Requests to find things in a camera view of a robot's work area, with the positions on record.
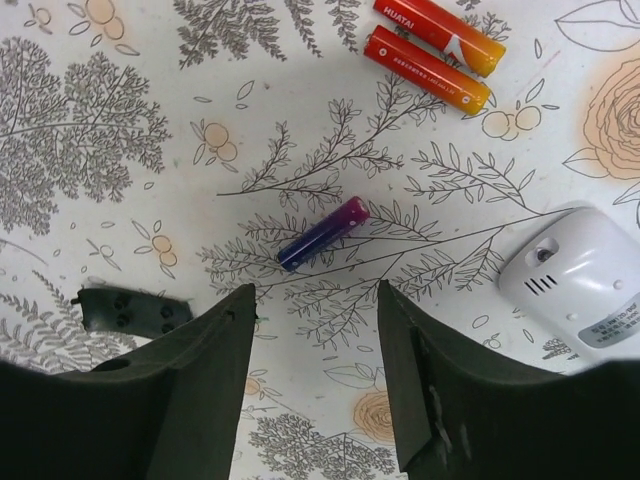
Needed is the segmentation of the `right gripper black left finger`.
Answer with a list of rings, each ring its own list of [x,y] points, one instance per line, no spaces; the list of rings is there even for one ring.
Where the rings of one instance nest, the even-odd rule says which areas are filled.
[[[245,284],[90,371],[1,365],[5,479],[226,479],[256,321]]]

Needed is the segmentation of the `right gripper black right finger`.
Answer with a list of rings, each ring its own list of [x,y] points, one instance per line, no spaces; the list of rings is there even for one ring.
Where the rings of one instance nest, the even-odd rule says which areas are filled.
[[[496,353],[382,282],[378,332],[411,479],[635,479],[639,364],[565,376]]]

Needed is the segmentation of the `black remote battery cover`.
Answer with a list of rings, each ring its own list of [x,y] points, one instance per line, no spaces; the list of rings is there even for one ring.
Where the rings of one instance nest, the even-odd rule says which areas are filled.
[[[111,286],[83,288],[70,303],[80,306],[82,324],[89,332],[114,332],[151,340],[194,318],[185,301]]]

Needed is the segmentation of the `white and red remote control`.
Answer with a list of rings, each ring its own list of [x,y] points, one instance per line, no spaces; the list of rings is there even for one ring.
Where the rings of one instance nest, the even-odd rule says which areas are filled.
[[[639,243],[598,209],[573,209],[532,238],[498,288],[590,363],[639,358]]]

